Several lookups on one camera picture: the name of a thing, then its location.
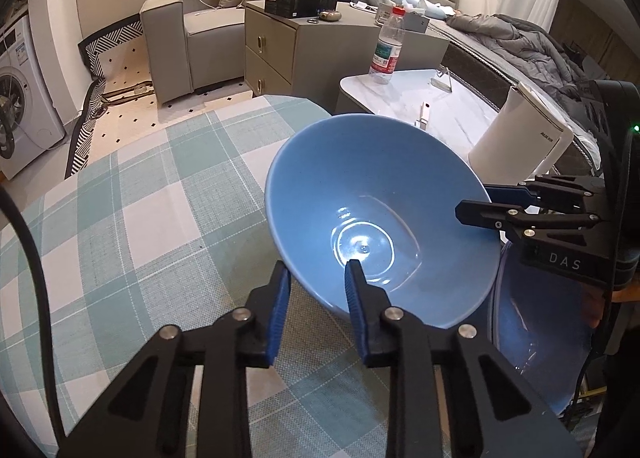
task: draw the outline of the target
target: person's hand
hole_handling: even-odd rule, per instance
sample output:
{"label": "person's hand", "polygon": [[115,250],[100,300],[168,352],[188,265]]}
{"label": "person's hand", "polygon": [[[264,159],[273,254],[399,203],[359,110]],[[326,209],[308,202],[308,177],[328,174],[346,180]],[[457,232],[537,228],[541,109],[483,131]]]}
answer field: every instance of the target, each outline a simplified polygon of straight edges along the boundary
{"label": "person's hand", "polygon": [[[640,301],[640,274],[635,274],[629,285],[613,292],[611,300],[614,303]],[[591,327],[596,328],[604,314],[604,295],[600,288],[582,285],[582,319]]]}

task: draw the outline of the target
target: bottle label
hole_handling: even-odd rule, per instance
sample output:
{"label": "bottle label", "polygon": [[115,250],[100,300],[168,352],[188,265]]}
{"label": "bottle label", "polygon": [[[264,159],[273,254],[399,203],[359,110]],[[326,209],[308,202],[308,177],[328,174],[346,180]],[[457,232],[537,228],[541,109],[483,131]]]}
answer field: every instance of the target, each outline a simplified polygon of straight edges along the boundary
{"label": "bottle label", "polygon": [[378,39],[376,52],[373,54],[373,60],[371,61],[371,67],[380,73],[393,73],[396,69],[398,57],[400,56],[400,48],[402,48],[402,46],[389,44]]}

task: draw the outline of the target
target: black cable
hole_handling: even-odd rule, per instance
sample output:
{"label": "black cable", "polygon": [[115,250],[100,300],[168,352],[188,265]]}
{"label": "black cable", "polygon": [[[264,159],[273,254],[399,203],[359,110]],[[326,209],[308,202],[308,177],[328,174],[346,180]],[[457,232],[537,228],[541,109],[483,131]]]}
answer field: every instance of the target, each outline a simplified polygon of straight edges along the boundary
{"label": "black cable", "polygon": [[18,237],[24,254],[29,263],[29,271],[33,280],[33,288],[38,307],[38,324],[40,325],[40,356],[42,361],[42,375],[44,379],[44,394],[47,400],[47,410],[53,426],[53,433],[58,446],[66,438],[65,428],[62,425],[60,405],[58,404],[58,391],[56,390],[56,374],[53,362],[53,338],[51,334],[51,314],[49,311],[49,297],[47,284],[44,281],[44,272],[40,262],[40,254],[31,232],[24,221],[18,207],[15,206],[11,196],[0,186],[0,211],[9,220]]}
{"label": "black cable", "polygon": [[625,206],[626,206],[626,193],[629,186],[629,172],[631,169],[631,146],[633,143],[634,131],[629,130],[625,136],[625,146],[622,155],[622,167],[620,171],[620,181],[618,183],[618,193],[616,196],[616,208],[614,210],[614,230],[610,247],[610,261],[611,261],[611,275],[607,289],[604,292],[604,310],[602,313],[602,320],[596,328],[591,338],[591,349],[584,360],[584,364],[578,374],[578,379],[575,383],[574,396],[571,403],[564,411],[562,415],[562,422],[564,425],[568,425],[571,422],[571,418],[575,412],[575,406],[578,403],[578,397],[580,396],[580,387],[582,385],[582,379],[587,372],[587,369],[593,359],[602,355],[607,347],[607,328],[609,327],[609,320],[611,317],[611,303],[613,299],[613,288],[616,285],[616,263],[618,261],[618,249],[620,245],[620,235],[622,233],[622,222],[624,218]]}

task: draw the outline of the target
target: washing machine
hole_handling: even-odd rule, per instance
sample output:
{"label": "washing machine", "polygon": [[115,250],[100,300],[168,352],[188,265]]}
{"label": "washing machine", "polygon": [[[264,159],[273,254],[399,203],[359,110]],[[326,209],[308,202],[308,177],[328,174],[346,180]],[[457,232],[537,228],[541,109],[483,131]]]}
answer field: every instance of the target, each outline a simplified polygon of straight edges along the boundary
{"label": "washing machine", "polygon": [[64,136],[24,9],[0,30],[0,171],[13,178]]}

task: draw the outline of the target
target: white marble table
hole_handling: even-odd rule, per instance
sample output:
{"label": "white marble table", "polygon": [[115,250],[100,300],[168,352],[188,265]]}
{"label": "white marble table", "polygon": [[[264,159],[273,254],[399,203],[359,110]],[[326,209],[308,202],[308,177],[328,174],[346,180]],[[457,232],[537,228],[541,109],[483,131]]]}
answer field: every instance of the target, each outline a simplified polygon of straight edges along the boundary
{"label": "white marble table", "polygon": [[[427,102],[430,106],[427,133],[467,160],[468,152],[497,113],[453,78],[450,93],[432,86],[434,76],[436,70],[395,72],[388,84],[379,84],[370,75],[348,76],[340,81],[336,111],[363,109],[414,124],[420,117],[422,102]],[[447,75],[444,75],[441,80],[448,82],[446,79]]]}

